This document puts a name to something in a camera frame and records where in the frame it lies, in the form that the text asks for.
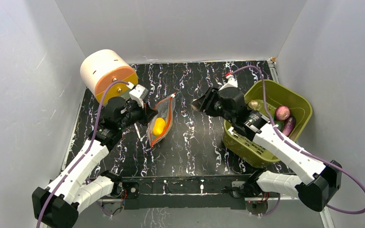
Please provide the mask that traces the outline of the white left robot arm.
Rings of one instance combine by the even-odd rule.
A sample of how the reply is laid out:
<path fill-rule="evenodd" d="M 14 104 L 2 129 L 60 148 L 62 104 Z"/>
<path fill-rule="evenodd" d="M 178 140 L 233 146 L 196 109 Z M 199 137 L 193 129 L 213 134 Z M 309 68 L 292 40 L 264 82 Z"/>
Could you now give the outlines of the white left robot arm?
<path fill-rule="evenodd" d="M 39 228 L 71 228 L 79 214 L 103 196 L 119 197 L 123 192 L 122 177 L 105 171 L 85 184 L 92 170 L 118 144 L 123 130 L 135 123 L 148 125 L 158 111 L 145 100 L 109 99 L 99 105 L 93 132 L 73 161 L 47 187 L 32 193 L 34 216 Z"/>

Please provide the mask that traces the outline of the yellow toy lemon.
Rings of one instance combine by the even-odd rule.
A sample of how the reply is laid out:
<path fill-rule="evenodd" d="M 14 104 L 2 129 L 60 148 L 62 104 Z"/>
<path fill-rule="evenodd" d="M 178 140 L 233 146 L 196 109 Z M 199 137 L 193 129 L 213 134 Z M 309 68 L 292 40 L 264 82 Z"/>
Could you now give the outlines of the yellow toy lemon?
<path fill-rule="evenodd" d="M 156 118 L 153 129 L 152 129 L 153 135 L 156 137 L 160 136 L 163 133 L 165 126 L 166 126 L 166 123 L 163 118 L 161 118 L 161 117 Z"/>

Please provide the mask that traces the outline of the beige toy garlic bulb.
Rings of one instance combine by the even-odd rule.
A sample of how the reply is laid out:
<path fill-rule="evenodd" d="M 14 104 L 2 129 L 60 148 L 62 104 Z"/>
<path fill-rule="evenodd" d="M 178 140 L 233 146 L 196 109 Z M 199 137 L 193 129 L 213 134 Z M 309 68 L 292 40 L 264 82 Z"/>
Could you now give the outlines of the beige toy garlic bulb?
<path fill-rule="evenodd" d="M 252 110 L 257 110 L 259 108 L 259 103 L 256 100 L 251 100 L 249 101 L 248 106 Z"/>

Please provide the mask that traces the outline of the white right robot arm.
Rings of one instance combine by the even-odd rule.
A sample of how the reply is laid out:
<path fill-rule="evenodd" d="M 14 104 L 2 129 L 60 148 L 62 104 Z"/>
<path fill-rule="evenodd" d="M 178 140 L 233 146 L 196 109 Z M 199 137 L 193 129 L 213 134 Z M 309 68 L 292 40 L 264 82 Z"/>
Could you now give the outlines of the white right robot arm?
<path fill-rule="evenodd" d="M 321 212 L 339 190 L 340 163 L 311 158 L 308 152 L 280 131 L 275 131 L 265 115 L 249 109 L 243 93 L 237 88 L 210 87 L 202 97 L 193 100 L 192 108 L 208 116 L 224 118 L 237 134 L 265 148 L 295 172 L 295 175 L 263 172 L 249 183 L 253 196 L 260 197 L 266 191 L 290 195 L 308 208 Z"/>

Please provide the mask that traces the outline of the clear orange zip top bag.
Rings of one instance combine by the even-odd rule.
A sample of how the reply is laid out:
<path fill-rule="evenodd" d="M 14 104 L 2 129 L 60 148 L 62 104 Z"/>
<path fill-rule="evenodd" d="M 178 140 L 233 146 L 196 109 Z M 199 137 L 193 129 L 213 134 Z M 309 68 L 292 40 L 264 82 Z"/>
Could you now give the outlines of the clear orange zip top bag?
<path fill-rule="evenodd" d="M 167 96 L 159 101 L 154 108 L 158 114 L 149 123 L 146 133 L 151 147 L 165 138 L 173 125 L 175 95 L 176 93 L 172 93 Z"/>

